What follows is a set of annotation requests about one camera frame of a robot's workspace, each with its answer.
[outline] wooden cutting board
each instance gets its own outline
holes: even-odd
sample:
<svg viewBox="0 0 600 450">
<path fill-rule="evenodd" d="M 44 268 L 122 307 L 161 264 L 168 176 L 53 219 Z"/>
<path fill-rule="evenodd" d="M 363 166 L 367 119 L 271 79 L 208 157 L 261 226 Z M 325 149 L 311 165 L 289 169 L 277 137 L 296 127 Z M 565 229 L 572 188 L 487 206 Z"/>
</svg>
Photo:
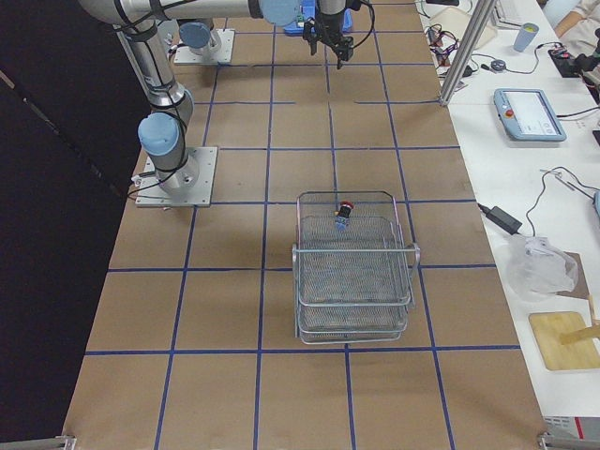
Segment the wooden cutting board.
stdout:
<svg viewBox="0 0 600 450">
<path fill-rule="evenodd" d="M 529 323 L 548 370 L 600 368 L 600 354 L 591 339 L 561 344 L 561 334 L 587 326 L 578 312 L 535 313 L 529 316 Z"/>
</svg>

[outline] blue cup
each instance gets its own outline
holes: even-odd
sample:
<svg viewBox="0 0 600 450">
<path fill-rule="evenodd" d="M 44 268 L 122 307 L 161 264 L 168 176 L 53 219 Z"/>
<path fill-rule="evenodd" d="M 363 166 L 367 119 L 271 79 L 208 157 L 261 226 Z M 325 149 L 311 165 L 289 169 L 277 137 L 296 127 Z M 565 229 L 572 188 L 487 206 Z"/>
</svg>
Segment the blue cup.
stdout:
<svg viewBox="0 0 600 450">
<path fill-rule="evenodd" d="M 515 44 L 513 44 L 513 49 L 517 52 L 524 51 L 529 44 L 532 43 L 533 38 L 537 35 L 537 32 L 540 31 L 540 27 L 535 23 L 524 23 L 518 30 L 517 38 L 515 39 Z"/>
</svg>

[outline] dish rack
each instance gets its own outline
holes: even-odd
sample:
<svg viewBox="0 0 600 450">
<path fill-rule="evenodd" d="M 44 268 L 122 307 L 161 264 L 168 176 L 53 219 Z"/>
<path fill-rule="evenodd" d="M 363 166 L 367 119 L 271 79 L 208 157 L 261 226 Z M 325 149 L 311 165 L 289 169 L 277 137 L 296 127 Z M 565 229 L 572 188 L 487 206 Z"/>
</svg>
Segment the dish rack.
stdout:
<svg viewBox="0 0 600 450">
<path fill-rule="evenodd" d="M 297 200 L 296 233 L 296 337 L 306 344 L 400 338 L 414 308 L 420 250 L 404 246 L 394 197 L 305 192 Z"/>
</svg>

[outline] tablet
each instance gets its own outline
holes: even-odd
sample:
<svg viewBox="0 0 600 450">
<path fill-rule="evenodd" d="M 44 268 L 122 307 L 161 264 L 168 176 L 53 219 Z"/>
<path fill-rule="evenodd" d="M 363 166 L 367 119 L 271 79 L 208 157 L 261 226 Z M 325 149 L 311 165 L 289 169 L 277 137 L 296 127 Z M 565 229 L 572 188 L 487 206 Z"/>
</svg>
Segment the tablet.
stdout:
<svg viewBox="0 0 600 450">
<path fill-rule="evenodd" d="M 515 141 L 566 139 L 559 119 L 540 89 L 496 89 L 494 104 L 506 134 Z"/>
</svg>

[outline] small object in basket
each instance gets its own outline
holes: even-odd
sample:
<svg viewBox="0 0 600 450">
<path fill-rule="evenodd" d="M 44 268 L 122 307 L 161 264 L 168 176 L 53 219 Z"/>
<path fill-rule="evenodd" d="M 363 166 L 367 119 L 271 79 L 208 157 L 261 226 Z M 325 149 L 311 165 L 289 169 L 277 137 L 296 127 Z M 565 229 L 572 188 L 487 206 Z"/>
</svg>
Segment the small object in basket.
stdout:
<svg viewBox="0 0 600 450">
<path fill-rule="evenodd" d="M 350 222 L 350 213 L 354 209 L 354 205 L 350 202 L 341 202 L 339 211 L 336 213 L 336 227 L 341 232 L 346 230 Z"/>
</svg>

